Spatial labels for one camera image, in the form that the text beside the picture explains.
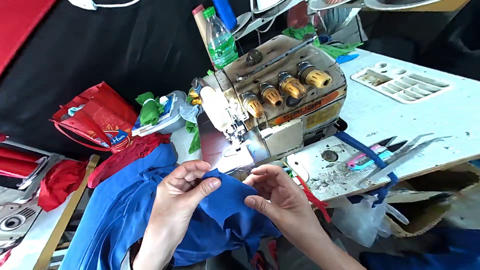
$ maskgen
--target left hand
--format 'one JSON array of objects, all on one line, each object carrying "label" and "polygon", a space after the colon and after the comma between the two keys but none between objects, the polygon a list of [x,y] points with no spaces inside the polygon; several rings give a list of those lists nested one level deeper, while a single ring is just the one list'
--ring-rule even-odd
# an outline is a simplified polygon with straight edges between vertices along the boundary
[{"label": "left hand", "polygon": [[201,160],[182,163],[156,189],[152,214],[133,270],[158,270],[168,264],[187,232],[200,201],[220,187],[218,178],[201,178],[210,164]]}]

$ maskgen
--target right hand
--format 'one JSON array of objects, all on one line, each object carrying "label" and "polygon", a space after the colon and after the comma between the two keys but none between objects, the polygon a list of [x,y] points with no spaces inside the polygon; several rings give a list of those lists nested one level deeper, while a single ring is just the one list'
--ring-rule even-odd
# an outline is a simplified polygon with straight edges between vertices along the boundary
[{"label": "right hand", "polygon": [[318,245],[318,237],[329,241],[303,190],[280,167],[262,165],[252,169],[243,181],[258,191],[245,198],[245,204],[268,216],[283,235],[305,253]]}]

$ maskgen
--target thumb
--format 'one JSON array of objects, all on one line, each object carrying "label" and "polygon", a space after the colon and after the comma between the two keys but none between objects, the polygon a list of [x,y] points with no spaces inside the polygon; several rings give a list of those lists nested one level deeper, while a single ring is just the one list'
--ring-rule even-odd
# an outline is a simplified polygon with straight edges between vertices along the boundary
[{"label": "thumb", "polygon": [[203,198],[214,192],[220,187],[220,185],[221,182],[218,178],[210,177],[201,181],[198,186],[187,192],[187,194],[189,195],[192,203],[197,206]]},{"label": "thumb", "polygon": [[268,216],[272,221],[278,220],[279,207],[269,203],[263,197],[257,195],[250,195],[245,198],[245,204],[260,213]]}]

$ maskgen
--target plastic water bottle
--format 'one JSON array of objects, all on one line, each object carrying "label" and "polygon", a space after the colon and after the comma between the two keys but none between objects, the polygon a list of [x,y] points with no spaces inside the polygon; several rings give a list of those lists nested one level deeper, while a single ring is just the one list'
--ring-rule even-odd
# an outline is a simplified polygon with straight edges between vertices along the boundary
[{"label": "plastic water bottle", "polygon": [[204,17],[207,20],[208,51],[215,67],[222,69],[239,57],[235,40],[222,20],[216,16],[214,7],[204,10]]}]

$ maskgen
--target hand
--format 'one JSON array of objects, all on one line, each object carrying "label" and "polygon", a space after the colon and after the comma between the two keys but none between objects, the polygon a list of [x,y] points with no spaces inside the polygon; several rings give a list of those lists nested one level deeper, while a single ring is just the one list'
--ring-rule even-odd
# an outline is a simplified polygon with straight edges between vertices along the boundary
[{"label": "hand", "polygon": [[245,204],[268,216],[283,235],[321,269],[365,270],[333,244],[303,190],[281,167],[262,165],[253,169],[243,182],[253,186],[259,195],[246,197]]},{"label": "hand", "polygon": [[245,198],[245,204],[268,216],[283,235],[305,253],[312,232],[326,237],[303,190],[279,166],[262,165],[243,181],[258,191]]},{"label": "hand", "polygon": [[135,270],[158,270],[168,264],[187,232],[193,211],[221,185],[218,178],[201,180],[209,170],[207,162],[187,161],[158,184],[152,214],[133,262]]}]

